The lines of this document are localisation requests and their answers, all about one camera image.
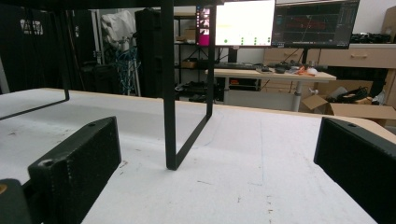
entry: desk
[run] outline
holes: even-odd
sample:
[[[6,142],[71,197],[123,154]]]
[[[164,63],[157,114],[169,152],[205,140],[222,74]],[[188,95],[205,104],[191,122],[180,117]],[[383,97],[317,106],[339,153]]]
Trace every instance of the desk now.
[[[21,109],[62,94],[15,92],[0,95],[0,105]],[[170,171],[162,100],[70,94],[63,104],[0,120],[0,178],[24,183],[37,158],[83,125],[116,116],[122,163],[83,223],[375,223],[313,163],[319,115],[214,105],[189,155]],[[205,105],[176,109],[181,144]],[[396,143],[370,120],[348,120]]]
[[[255,78],[255,79],[278,79],[278,80],[287,80],[287,81],[297,81],[296,92],[294,93],[293,103],[292,103],[292,111],[298,111],[301,101],[301,93],[303,82],[329,82],[330,80],[336,80],[336,77],[329,75],[327,73],[319,72],[314,77],[309,76],[298,76],[294,74],[277,74],[277,73],[268,73],[262,74],[254,70],[235,70],[235,69],[215,69],[215,77],[225,77],[225,86],[224,86],[224,104],[228,104],[229,100],[229,90],[230,90],[230,77],[238,77],[238,78]]]

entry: black plastic part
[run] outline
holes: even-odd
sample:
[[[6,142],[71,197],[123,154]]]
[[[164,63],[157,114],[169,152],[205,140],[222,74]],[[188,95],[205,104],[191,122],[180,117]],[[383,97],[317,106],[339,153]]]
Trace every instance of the black plastic part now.
[[[49,209],[44,223],[80,223],[120,164],[116,118],[85,125],[29,166]]]
[[[0,223],[32,224],[20,181],[0,180]]]
[[[323,118],[314,162],[378,223],[396,223],[396,144]]]

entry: cardboard box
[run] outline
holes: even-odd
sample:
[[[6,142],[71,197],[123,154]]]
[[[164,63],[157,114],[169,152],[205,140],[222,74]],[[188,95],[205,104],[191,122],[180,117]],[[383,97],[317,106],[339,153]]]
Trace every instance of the cardboard box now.
[[[312,112],[317,114],[329,114],[329,104],[326,98],[340,87],[344,87],[347,91],[356,90],[359,87],[366,87],[367,91],[373,86],[373,81],[364,80],[335,80],[327,83],[318,83],[316,89],[318,95],[308,96],[302,100],[302,103]]]
[[[197,59],[196,58],[189,58],[185,59],[181,62],[182,68],[195,68],[197,66]]]
[[[389,105],[330,104],[335,116],[370,119],[385,126],[387,119],[396,119],[396,110]]]
[[[325,94],[309,96],[303,99],[302,103],[314,113],[370,119],[384,126],[387,119],[396,119],[396,111],[392,106],[371,105],[373,100],[371,97],[361,99],[355,104],[337,104],[326,101],[327,95],[339,87],[344,87],[347,91],[356,90],[358,87],[367,87],[370,90],[372,84],[372,81],[360,80],[336,80],[329,83],[320,83],[318,92]]]
[[[186,29],[184,30],[183,35],[175,36],[176,41],[182,42],[195,42],[195,29]]]

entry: wooden desk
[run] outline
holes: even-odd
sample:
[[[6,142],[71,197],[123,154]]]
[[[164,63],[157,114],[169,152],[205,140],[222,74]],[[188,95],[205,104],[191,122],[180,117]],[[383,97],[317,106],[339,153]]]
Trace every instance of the wooden desk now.
[[[287,81],[296,81],[297,88],[294,93],[292,111],[298,111],[301,101],[302,86],[303,82],[329,82],[330,80],[336,80],[336,77],[329,75],[327,73],[319,72],[314,77],[309,76],[298,76],[294,74],[278,74],[271,69],[272,73],[259,73],[254,70],[235,70],[235,69],[215,69],[215,77],[225,77],[225,87],[224,87],[224,104],[227,105],[229,101],[229,90],[230,90],[230,77],[238,78],[255,78],[255,79],[278,79]]]
[[[69,102],[0,121],[0,178],[24,183],[37,158],[83,125],[116,116],[122,163],[83,223],[375,223],[313,163],[321,116],[215,105],[189,155],[169,171],[162,100],[70,93]],[[10,93],[0,105],[21,109],[62,94]],[[176,108],[181,144],[205,105]],[[396,142],[369,120],[348,120]]]

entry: computer monitor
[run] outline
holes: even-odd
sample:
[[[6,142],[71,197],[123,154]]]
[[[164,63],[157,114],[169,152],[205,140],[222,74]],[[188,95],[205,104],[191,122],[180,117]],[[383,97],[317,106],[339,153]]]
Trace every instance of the computer monitor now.
[[[273,48],[348,49],[360,0],[276,5]]]
[[[225,1],[217,6],[216,46],[270,48],[276,0]],[[196,7],[196,43],[209,45],[210,8]]]

